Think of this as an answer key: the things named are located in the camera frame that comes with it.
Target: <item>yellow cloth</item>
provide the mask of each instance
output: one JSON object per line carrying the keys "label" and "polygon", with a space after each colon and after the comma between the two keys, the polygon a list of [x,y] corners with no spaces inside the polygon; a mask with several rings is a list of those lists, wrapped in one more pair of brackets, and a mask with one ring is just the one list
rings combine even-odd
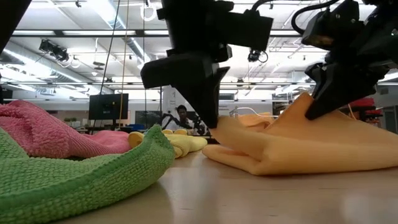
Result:
{"label": "yellow cloth", "polygon": [[172,130],[165,129],[162,131],[163,134],[173,134]]}
{"label": "yellow cloth", "polygon": [[188,135],[188,131],[185,129],[178,129],[174,131],[174,134]]}
{"label": "yellow cloth", "polygon": [[[137,147],[144,139],[144,134],[132,132],[128,141],[131,148]],[[207,145],[207,140],[201,137],[186,136],[181,134],[165,134],[171,145],[174,147],[175,158],[184,157],[189,152],[202,150]]]}
{"label": "yellow cloth", "polygon": [[204,155],[254,175],[311,174],[398,166],[398,135],[339,111],[314,121],[304,117],[313,99],[302,94],[261,133],[221,117],[212,135],[224,146]]}
{"label": "yellow cloth", "polygon": [[271,113],[259,113],[258,116],[256,114],[244,114],[238,116],[238,121],[243,124],[243,126],[247,127],[251,131],[260,132],[266,129],[270,124],[274,122],[274,118],[271,117]]}

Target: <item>green towel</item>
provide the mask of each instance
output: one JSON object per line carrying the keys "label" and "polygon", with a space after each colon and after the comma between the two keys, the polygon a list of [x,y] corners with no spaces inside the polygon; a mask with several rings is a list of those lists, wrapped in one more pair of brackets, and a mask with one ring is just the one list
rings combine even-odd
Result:
{"label": "green towel", "polygon": [[160,126],[127,153],[84,161],[30,158],[0,128],[0,223],[46,223],[110,205],[156,182],[173,161]]}

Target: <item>pink towel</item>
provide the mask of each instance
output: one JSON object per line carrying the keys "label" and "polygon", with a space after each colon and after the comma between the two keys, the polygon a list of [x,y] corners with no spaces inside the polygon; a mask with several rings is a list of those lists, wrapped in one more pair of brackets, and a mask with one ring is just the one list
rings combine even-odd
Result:
{"label": "pink towel", "polygon": [[94,157],[130,150],[128,134],[100,131],[82,135],[38,106],[18,100],[0,105],[0,127],[34,157]]}

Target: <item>microfiber towel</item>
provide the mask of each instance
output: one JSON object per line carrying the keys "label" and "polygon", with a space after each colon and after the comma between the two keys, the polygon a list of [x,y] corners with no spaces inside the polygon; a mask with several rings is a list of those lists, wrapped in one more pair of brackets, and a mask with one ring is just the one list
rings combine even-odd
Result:
{"label": "microfiber towel", "polygon": [[33,157],[89,158],[125,153],[131,149],[128,133],[100,131],[93,136],[79,134],[45,110],[22,100],[0,105],[0,128]]}
{"label": "microfiber towel", "polygon": [[[186,136],[182,134],[164,134],[174,148],[175,158],[185,157],[190,152],[202,150],[207,145],[207,140],[201,137]],[[129,135],[130,147],[141,144],[146,135],[132,132]]]}
{"label": "microfiber towel", "polygon": [[222,146],[204,155],[254,175],[311,174],[398,166],[398,135],[334,111],[305,118],[313,102],[303,93],[263,132],[221,117],[211,133]]}
{"label": "microfiber towel", "polygon": [[29,157],[0,129],[0,223],[47,223],[111,205],[156,182],[173,161],[160,126],[129,152],[83,161]]}
{"label": "microfiber towel", "polygon": [[244,114],[237,117],[238,121],[252,131],[261,132],[274,122],[268,112],[257,114]]}

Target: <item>desk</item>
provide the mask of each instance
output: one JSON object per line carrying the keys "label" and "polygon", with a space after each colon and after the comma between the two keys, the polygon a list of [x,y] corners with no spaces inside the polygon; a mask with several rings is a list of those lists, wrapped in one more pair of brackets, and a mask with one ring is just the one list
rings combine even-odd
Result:
{"label": "desk", "polygon": [[58,224],[392,224],[398,169],[256,177],[206,159],[177,159],[152,187]]}

